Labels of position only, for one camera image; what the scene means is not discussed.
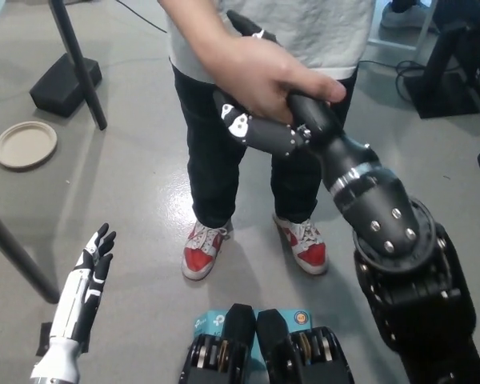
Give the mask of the person right hand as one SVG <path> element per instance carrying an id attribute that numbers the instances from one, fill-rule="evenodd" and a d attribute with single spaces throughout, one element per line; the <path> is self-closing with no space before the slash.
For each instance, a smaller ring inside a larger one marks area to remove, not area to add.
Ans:
<path id="1" fill-rule="evenodd" d="M 190 44 L 215 84 L 256 116 L 292 123 L 286 103 L 292 90 L 324 102 L 346 96 L 338 81 L 306 68 L 273 42 L 220 34 Z"/>

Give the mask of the robot right hand black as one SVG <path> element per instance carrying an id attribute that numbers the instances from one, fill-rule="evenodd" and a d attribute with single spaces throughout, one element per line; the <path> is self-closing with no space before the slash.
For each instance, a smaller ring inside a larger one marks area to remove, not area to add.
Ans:
<path id="1" fill-rule="evenodd" d="M 371 148 L 345 135 L 327 104 L 301 91 L 290 92 L 286 101 L 293 125 L 256 118 L 224 91 L 214 92 L 221 120 L 237 142 L 283 157 L 309 149 L 320 161 L 323 183 L 332 195 L 353 182 L 377 185 L 390 176 Z"/>

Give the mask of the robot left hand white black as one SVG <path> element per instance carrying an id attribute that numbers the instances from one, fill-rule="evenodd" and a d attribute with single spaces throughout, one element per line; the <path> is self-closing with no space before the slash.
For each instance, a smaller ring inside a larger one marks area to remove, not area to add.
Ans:
<path id="1" fill-rule="evenodd" d="M 86 346 L 109 273 L 116 233 L 103 224 L 91 236 L 68 274 L 55 311 L 50 336 Z"/>

